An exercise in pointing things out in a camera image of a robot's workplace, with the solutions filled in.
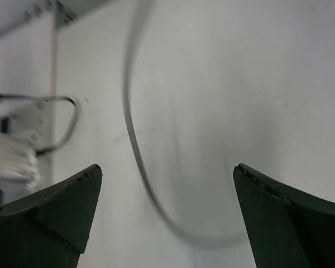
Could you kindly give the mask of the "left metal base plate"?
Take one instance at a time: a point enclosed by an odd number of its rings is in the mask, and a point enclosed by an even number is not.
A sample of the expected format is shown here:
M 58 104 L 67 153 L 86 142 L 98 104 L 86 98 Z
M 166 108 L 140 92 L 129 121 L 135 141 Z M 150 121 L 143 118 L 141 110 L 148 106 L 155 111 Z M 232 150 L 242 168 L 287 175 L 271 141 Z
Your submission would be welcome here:
M 52 142 L 52 104 L 46 101 L 25 101 L 18 108 L 0 117 L 0 132 L 14 137 L 31 140 L 36 149 L 48 146 Z M 8 203 L 20 199 L 52 183 L 51 157 L 37 156 L 38 181 L 25 183 L 0 182 L 3 202 Z

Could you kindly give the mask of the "aluminium table frame rail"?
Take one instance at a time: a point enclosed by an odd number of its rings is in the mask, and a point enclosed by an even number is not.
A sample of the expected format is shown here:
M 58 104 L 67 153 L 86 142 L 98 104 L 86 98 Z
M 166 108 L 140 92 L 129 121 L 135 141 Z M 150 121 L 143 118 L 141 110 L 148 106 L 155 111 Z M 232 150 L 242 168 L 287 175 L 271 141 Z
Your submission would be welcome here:
M 0 0 L 0 38 L 50 12 L 58 27 L 69 24 L 106 4 L 105 0 L 10 1 Z

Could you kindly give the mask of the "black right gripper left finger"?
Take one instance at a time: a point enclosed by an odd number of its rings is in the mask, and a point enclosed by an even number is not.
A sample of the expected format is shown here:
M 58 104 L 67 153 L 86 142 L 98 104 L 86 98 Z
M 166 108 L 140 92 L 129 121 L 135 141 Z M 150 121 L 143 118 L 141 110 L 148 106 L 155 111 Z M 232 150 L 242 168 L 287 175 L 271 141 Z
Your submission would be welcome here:
M 77 267 L 101 185 L 102 170 L 93 164 L 0 206 L 0 267 Z

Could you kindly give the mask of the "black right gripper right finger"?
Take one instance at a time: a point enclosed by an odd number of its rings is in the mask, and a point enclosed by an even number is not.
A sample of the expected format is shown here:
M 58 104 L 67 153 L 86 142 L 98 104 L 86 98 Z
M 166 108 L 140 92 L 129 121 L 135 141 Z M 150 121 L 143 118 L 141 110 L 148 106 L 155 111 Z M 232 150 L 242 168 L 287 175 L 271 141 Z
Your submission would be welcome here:
M 233 180 L 257 267 L 335 267 L 335 203 L 245 164 Z

